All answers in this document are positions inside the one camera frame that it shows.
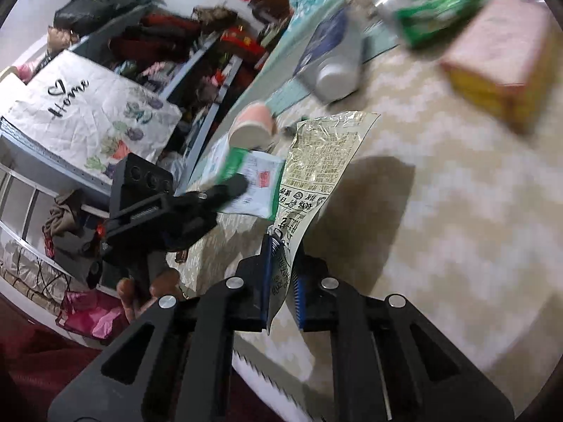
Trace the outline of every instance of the pile of clothes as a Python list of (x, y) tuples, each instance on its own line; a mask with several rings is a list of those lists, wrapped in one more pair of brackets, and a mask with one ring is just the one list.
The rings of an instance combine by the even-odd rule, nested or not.
[(99, 244), (102, 220), (83, 214), (81, 190), (55, 198), (42, 228), (45, 255), (65, 268), (76, 280), (94, 288), (100, 278)]
[(177, 15), (150, 13), (108, 43), (115, 73), (159, 92), (174, 77), (178, 64), (201, 46), (201, 25)]
[(76, 44), (81, 37), (136, 6), (152, 1), (154, 0), (70, 0), (55, 12), (53, 26), (47, 30), (47, 53), (38, 62), (17, 66), (19, 78), (27, 84), (59, 53)]

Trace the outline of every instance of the shelf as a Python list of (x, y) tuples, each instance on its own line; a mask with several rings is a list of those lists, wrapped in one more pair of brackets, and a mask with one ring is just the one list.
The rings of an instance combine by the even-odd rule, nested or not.
[(47, 263), (48, 265), (52, 266), (55, 270), (60, 271), (61, 273), (66, 274), (67, 276), (72, 276), (68, 271), (65, 271), (61, 265), (55, 262), (53, 259), (47, 257), (43, 252), (39, 249), (34, 248), (32, 245), (27, 243), (26, 240), (20, 238), (16, 232), (14, 232), (9, 226), (7, 226), (4, 222), (0, 220), (0, 229), (4, 230), (10, 237), (18, 243), (22, 248), (27, 249), (33, 255), (35, 255), (39, 260)]
[(152, 3), (136, 6), (136, 8), (133, 8), (131, 11), (110, 20), (95, 32), (83, 36), (77, 44), (69, 47), (69, 50), (97, 63), (100, 60), (101, 50), (107, 49), (108, 41), (111, 38), (120, 35), (125, 27), (137, 25), (139, 20), (148, 12), (152, 11), (153, 8), (154, 5)]
[(55, 192), (82, 188), (94, 203), (103, 206), (108, 204), (111, 184), (95, 178), (46, 150), (4, 118), (0, 119), (0, 141), (4, 142), (0, 147), (9, 153), (13, 168), (21, 175)]
[(205, 53), (211, 48), (215, 41), (219, 39), (219, 33), (212, 33), (207, 38), (207, 41), (204, 43), (201, 49), (198, 50), (195, 54), (193, 54), (192, 58), (189, 59), (184, 66), (179, 70), (179, 72), (172, 78), (170, 83), (164, 88), (162, 92), (158, 94), (160, 98), (163, 100), (168, 100), (172, 92), (179, 86), (179, 83), (182, 82), (182, 79), (186, 77), (186, 75), (190, 72), (190, 70), (194, 67), (196, 63), (205, 55)]
[(242, 63), (243, 61), (239, 57), (232, 57), (231, 65), (233, 67), (231, 68), (227, 79), (224, 80), (224, 83), (221, 86), (219, 93), (217, 94), (216, 102), (211, 105), (211, 108), (209, 109), (209, 112), (207, 113), (205, 120), (203, 121), (203, 125), (195, 138), (195, 142), (192, 148), (187, 154), (184, 153), (184, 172), (182, 173), (182, 177), (178, 182), (176, 195), (185, 193), (187, 188), (189, 187), (191, 174), (193, 173), (195, 165), (199, 160), (199, 155), (202, 152), (203, 145), (205, 143), (205, 140), (207, 139), (207, 134), (209, 133), (209, 129), (211, 128), (211, 124), (213, 123), (213, 120), (215, 120), (224, 96), (227, 94), (227, 91), (229, 90), (230, 85), (233, 83)]

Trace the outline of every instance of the clothes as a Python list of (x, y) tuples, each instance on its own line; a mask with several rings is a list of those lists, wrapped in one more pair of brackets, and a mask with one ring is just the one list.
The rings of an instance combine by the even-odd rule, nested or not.
[(50, 232), (43, 227), (43, 243), (45, 247), (45, 255), (52, 259), (55, 256), (55, 245), (53, 244), (53, 238)]
[(145, 41), (116, 36), (109, 41), (109, 49), (117, 60), (134, 60), (140, 69), (164, 60), (181, 63), (189, 58), (185, 46), (165, 40)]
[(92, 265), (98, 260), (99, 236), (95, 230), (82, 228), (80, 235), (64, 232), (61, 236), (53, 236), (55, 256), (52, 259), (63, 267), (74, 279), (95, 289), (97, 279), (92, 279)]
[(238, 13), (224, 6), (215, 6), (214, 8), (196, 6), (194, 14), (202, 24), (202, 33), (221, 32), (235, 24), (238, 17)]
[(43, 234), (46, 236), (60, 235), (66, 231), (76, 231), (78, 225), (78, 214), (82, 205), (82, 192), (73, 190), (55, 198), (55, 204), (49, 210), (50, 217), (43, 226)]
[(113, 5), (96, 0), (70, 0), (55, 12), (53, 27), (86, 36), (116, 16)]
[(151, 13), (141, 19), (141, 24), (144, 27), (173, 25), (174, 27), (183, 28), (196, 38), (201, 32), (201, 24), (197, 20), (179, 17), (177, 15)]
[(179, 44), (186, 48), (191, 47), (198, 36), (199, 31), (191, 32), (175, 25), (155, 25), (150, 27), (132, 25), (127, 27), (118, 38), (171, 43), (172, 45)]

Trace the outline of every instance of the white metal shelf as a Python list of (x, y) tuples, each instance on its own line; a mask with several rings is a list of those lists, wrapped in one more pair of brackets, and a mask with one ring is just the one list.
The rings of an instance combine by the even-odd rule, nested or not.
[(205, 143), (205, 140), (207, 139), (207, 134), (209, 133), (209, 129), (211, 128), (211, 124), (213, 123), (213, 120), (215, 120), (215, 117), (219, 112), (221, 103), (223, 102), (224, 96), (227, 94), (227, 91), (229, 90), (230, 85), (233, 83), (242, 63), (242, 59), (237, 56), (233, 56), (231, 58), (231, 71), (229, 72), (227, 78), (224, 80), (224, 83), (221, 86), (219, 93), (217, 94), (215, 103), (211, 105), (211, 108), (209, 109), (209, 112), (207, 113), (205, 120), (203, 121), (203, 124), (199, 129), (199, 133), (195, 138), (193, 146), (191, 147), (191, 149), (187, 149), (189, 150), (188, 153), (184, 152), (184, 171), (182, 172), (182, 176), (178, 182), (176, 195), (185, 193), (186, 189), (189, 187), (191, 174), (193, 173), (195, 165), (199, 160), (199, 155), (202, 152), (203, 145)]
[(207, 41), (204, 43), (201, 49), (196, 52), (191, 59), (189, 59), (184, 66), (179, 70), (178, 73), (172, 78), (172, 80), (168, 83), (168, 85), (164, 88), (162, 92), (158, 94), (163, 100), (168, 100), (172, 92), (179, 86), (182, 80), (188, 75), (190, 70), (195, 66), (198, 61), (205, 55), (205, 53), (215, 44), (215, 42), (219, 39), (219, 33), (212, 33), (207, 38)]
[[(20, 234), (16, 233), (14, 230), (10, 228), (9, 225), (4, 223), (4, 221), (2, 221), (1, 219), (0, 219), (0, 228), (4, 230), (8, 235), (10, 235), (11, 238), (14, 241), (16, 241), (22, 248), (27, 249), (37, 258), (47, 263), (48, 265), (52, 266), (54, 269), (57, 269), (58, 271), (72, 277), (72, 275), (68, 271), (64, 270), (64, 268), (61, 267), (61, 265), (59, 265), (53, 259), (47, 257), (43, 252), (32, 246), (29, 242), (27, 242), (27, 232), (29, 231), (29, 225), (31, 223), (33, 209), (35, 208), (39, 193), (40, 192), (44, 193), (49, 197), (53, 197), (53, 198), (56, 197), (58, 194), (48, 189), (47, 187), (41, 186), (40, 184), (32, 181), (31, 179), (26, 178), (20, 173), (16, 173), (15, 171), (13, 171), (12, 169), (8, 168), (5, 165), (0, 164), (0, 171), (5, 173), (4, 176), (2, 177), (2, 181), (0, 181), (0, 217), (2, 216), (2, 212), (4, 211), (4, 208), (6, 206), (8, 194), (10, 192), (10, 188), (12, 186), (12, 182), (14, 179), (17, 179), (22, 183), (27, 184), (28, 186), (33, 188), (33, 192), (29, 199), (29, 204), (27, 205), (27, 209), (23, 219), (23, 226), (21, 233)], [(101, 218), (107, 218), (109, 216), (109, 214), (106, 211), (101, 211), (99, 209), (86, 205), (82, 206), (82, 210), (87, 211)]]
[[(109, 183), (95, 178), (46, 150), (4, 118), (0, 120), (0, 138), (5, 141), (5, 149), (10, 158), (18, 165), (16, 169), (28, 178), (51, 188), (55, 185), (63, 187), (64, 190), (80, 187), (86, 190), (88, 198), (103, 205), (109, 203), (112, 190)], [(36, 166), (34, 159), (43, 166)]]

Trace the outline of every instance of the red item on shelf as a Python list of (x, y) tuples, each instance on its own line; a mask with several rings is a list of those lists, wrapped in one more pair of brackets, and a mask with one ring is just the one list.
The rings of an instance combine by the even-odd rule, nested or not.
[(218, 87), (223, 85), (224, 80), (227, 79), (227, 76), (225, 76), (221, 70), (217, 70), (213, 78), (217, 81), (216, 86)]
[(141, 19), (141, 24), (145, 27), (154, 27), (158, 25), (174, 25), (183, 28), (188, 32), (199, 32), (202, 28), (201, 24), (196, 20), (178, 17), (176, 15), (151, 13)]
[(53, 238), (51, 233), (43, 227), (43, 245), (45, 247), (45, 255), (50, 259), (55, 258), (55, 245), (53, 244)]
[(105, 226), (103, 226), (103, 222), (100, 222), (96, 227), (96, 234), (98, 238), (103, 238), (105, 236)]
[(224, 51), (252, 64), (256, 64), (266, 53), (266, 49), (238, 28), (225, 30), (221, 35), (220, 43)]

